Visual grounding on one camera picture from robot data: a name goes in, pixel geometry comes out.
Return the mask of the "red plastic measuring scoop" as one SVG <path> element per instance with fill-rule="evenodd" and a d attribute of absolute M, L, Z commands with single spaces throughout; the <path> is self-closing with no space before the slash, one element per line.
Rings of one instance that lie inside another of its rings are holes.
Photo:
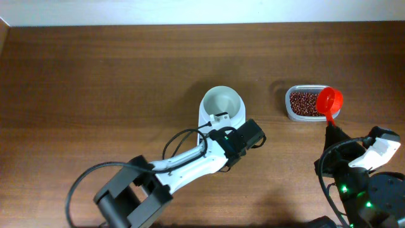
<path fill-rule="evenodd" d="M 317 97 L 316 110 L 326 117 L 328 123 L 335 125 L 333 115 L 342 108 L 343 101 L 343 95 L 339 90 L 326 87 Z"/>

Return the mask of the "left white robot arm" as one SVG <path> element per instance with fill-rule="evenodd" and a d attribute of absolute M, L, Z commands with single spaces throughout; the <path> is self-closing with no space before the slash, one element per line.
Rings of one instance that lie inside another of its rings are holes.
<path fill-rule="evenodd" d="M 93 201 L 110 227 L 150 227 L 171 203 L 173 193 L 208 174 L 232 167 L 247 150 L 266 141 L 252 119 L 239 128 L 200 133 L 201 141 L 180 155 L 147 162 L 131 159 L 95 195 Z"/>

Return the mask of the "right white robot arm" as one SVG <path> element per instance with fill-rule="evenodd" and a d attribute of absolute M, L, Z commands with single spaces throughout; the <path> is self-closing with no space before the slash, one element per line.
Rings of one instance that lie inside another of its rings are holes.
<path fill-rule="evenodd" d="M 400 148 L 400 136 L 374 126 L 351 138 L 328 123 L 314 162 L 321 190 L 342 227 L 404 227 L 404 174 L 379 171 Z"/>

